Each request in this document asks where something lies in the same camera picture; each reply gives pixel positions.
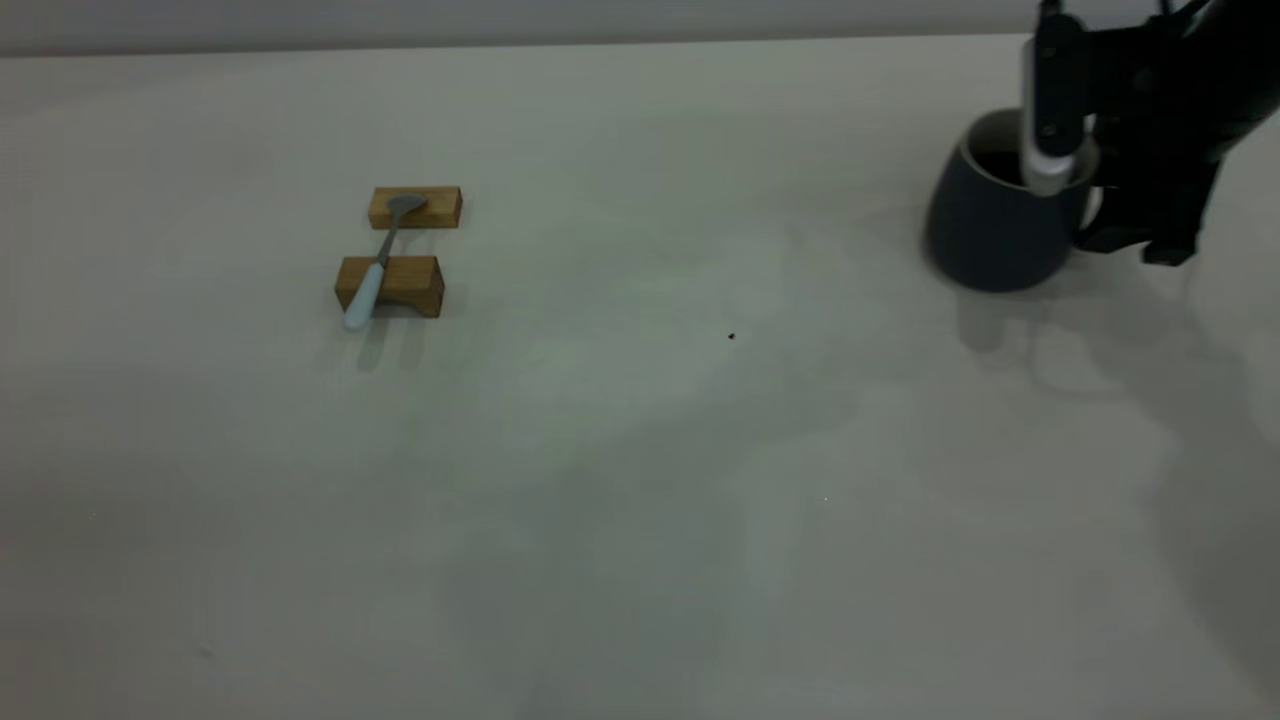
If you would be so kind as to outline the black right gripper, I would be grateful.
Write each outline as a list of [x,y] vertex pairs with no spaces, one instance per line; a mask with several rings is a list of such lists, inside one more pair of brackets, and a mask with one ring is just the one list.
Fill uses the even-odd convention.
[[1222,165],[1193,97],[1188,55],[1233,1],[1158,3],[1138,26],[1088,33],[1091,137],[1100,150],[1100,204],[1075,236],[1084,252],[1144,243],[1143,263],[1180,266],[1198,250]]

